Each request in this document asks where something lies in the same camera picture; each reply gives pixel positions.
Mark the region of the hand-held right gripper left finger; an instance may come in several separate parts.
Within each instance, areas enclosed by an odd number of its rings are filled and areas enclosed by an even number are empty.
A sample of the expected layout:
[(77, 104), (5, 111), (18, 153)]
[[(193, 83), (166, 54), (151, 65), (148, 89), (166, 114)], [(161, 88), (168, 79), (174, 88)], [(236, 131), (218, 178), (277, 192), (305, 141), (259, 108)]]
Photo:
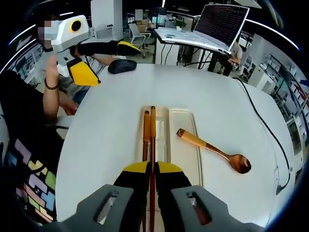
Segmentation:
[(113, 185), (106, 184), (78, 203), (76, 213), (45, 226), (47, 232), (138, 232), (147, 205), (150, 163), (125, 167)]

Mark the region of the person's left hand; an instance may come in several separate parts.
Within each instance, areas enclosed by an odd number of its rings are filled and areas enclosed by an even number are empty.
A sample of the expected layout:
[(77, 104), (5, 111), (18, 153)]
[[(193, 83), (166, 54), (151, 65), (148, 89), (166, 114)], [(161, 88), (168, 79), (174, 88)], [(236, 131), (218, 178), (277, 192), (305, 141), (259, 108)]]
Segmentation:
[(46, 82), (49, 87), (58, 85), (59, 72), (57, 69), (56, 55), (51, 55), (46, 63)]

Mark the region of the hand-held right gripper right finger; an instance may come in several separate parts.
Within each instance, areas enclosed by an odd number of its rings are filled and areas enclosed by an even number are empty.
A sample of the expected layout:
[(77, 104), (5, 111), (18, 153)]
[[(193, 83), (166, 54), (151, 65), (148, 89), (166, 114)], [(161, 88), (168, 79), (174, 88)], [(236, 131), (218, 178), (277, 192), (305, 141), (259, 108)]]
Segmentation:
[(232, 217), (227, 204), (200, 185), (191, 185), (177, 165), (154, 166), (158, 206), (167, 232), (262, 232)]

